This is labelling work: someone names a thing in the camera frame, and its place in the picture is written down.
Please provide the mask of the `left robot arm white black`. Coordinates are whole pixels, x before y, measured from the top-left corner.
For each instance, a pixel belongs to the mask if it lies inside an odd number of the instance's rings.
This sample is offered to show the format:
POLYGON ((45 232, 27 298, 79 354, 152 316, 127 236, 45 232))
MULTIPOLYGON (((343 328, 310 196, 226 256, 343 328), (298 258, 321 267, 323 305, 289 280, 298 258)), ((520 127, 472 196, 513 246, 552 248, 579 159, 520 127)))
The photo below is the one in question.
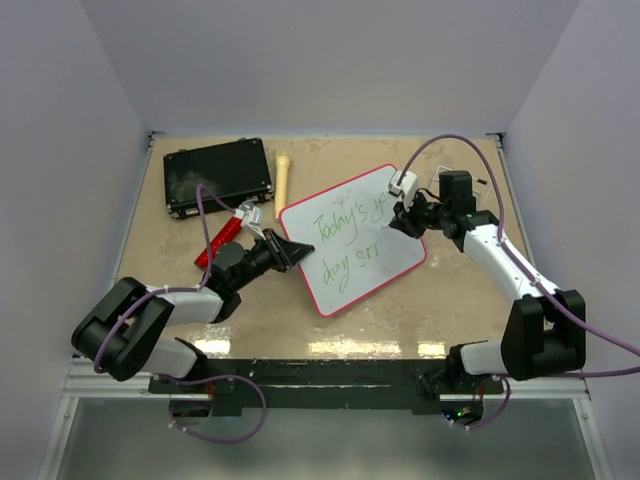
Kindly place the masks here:
POLYGON ((225 321, 240 305, 241 289, 270 270, 290 271, 314 251, 267 228, 250 249, 237 242, 222 245, 203 284, 152 287, 124 277, 76 327, 71 345, 93 361, 95 372, 116 381, 146 372, 196 392, 207 380, 206 356, 183 339, 163 338, 165 328, 225 321))

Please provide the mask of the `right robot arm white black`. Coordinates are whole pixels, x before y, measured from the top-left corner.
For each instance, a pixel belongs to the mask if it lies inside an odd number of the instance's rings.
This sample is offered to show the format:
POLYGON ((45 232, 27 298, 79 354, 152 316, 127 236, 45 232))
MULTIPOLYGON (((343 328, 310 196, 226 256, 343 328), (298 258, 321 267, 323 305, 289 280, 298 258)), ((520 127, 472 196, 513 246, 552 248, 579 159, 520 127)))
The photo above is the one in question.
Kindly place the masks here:
POLYGON ((443 376, 452 390, 469 392, 485 375, 522 381, 583 368, 586 333, 567 317, 585 319, 583 297, 560 290, 514 251, 498 218, 478 209, 469 172, 440 173, 439 192, 433 195, 418 186, 415 174, 396 171, 388 190, 397 200, 390 228, 412 238, 428 230, 442 232, 484 270, 511 306, 501 340, 450 348, 443 376))

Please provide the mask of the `pink framed whiteboard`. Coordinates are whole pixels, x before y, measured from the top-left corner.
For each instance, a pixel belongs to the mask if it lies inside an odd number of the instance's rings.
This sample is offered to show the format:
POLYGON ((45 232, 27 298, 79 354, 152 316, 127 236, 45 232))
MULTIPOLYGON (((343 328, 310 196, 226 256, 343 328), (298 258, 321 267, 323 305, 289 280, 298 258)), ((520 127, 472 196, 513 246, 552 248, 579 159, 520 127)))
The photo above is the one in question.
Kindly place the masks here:
POLYGON ((388 182, 396 170, 381 165, 281 211, 286 237, 315 247, 300 269, 321 316, 341 312, 425 262, 421 240, 383 228, 393 217, 388 182))

